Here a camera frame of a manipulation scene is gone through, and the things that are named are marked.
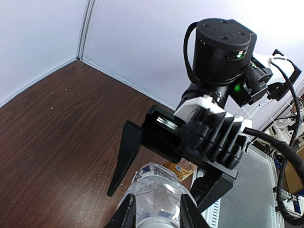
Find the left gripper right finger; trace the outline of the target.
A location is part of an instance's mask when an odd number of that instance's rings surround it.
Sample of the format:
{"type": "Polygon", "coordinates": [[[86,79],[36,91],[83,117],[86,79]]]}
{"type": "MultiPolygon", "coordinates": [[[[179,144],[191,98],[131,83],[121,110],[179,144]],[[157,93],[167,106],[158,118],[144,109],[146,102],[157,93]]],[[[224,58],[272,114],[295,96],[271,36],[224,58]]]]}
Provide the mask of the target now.
{"type": "Polygon", "coordinates": [[[180,200],[181,228],[210,228],[188,194],[182,194],[180,200]]]}

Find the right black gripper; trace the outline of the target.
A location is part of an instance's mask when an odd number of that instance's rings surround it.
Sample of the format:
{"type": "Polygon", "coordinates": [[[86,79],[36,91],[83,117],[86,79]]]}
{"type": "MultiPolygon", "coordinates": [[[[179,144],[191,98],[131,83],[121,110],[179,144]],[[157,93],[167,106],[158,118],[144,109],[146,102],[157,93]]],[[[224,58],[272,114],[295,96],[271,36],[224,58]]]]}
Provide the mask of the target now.
{"type": "MultiPolygon", "coordinates": [[[[234,169],[243,155],[245,137],[241,135],[241,123],[235,122],[233,117],[226,117],[225,112],[211,114],[209,109],[199,107],[185,122],[153,106],[142,127],[131,121],[125,122],[107,196],[114,195],[142,144],[171,162],[178,163],[185,158],[197,166],[209,161],[234,169]]],[[[190,193],[198,210],[205,211],[228,193],[235,180],[222,171],[207,171],[203,177],[197,177],[190,193]]]]}

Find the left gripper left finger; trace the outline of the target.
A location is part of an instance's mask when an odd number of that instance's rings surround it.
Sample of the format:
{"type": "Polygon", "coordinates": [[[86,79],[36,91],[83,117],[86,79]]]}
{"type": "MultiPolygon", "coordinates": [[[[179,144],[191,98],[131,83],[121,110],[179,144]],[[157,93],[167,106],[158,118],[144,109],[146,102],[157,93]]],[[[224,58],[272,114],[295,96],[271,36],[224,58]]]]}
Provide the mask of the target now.
{"type": "Polygon", "coordinates": [[[109,221],[110,228],[136,227],[136,197],[128,194],[109,221]]]}

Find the clear water bottle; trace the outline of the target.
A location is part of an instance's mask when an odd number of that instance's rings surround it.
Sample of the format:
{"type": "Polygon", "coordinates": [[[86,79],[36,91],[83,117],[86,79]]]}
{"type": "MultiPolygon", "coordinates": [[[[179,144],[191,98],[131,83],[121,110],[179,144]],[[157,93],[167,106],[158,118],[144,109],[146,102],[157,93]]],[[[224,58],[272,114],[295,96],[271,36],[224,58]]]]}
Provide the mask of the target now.
{"type": "Polygon", "coordinates": [[[154,162],[135,173],[124,197],[128,194],[136,198],[137,228],[179,228],[182,194],[195,202],[173,171],[154,162]]]}

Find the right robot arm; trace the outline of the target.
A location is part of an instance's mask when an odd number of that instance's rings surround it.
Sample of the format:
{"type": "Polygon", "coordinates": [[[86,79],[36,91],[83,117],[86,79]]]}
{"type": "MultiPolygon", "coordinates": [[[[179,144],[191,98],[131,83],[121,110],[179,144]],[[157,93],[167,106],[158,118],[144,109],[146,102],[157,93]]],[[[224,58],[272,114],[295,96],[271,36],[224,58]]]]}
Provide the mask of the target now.
{"type": "Polygon", "coordinates": [[[252,123],[227,112],[227,98],[240,107],[264,96],[281,100],[301,73],[279,51],[269,57],[255,55],[256,40],[253,31],[233,19],[189,25],[183,56],[191,84],[175,113],[153,106],[142,125],[125,122],[108,196],[142,146],[173,163],[186,159],[206,172],[191,188],[200,210],[232,189],[252,123]]]}

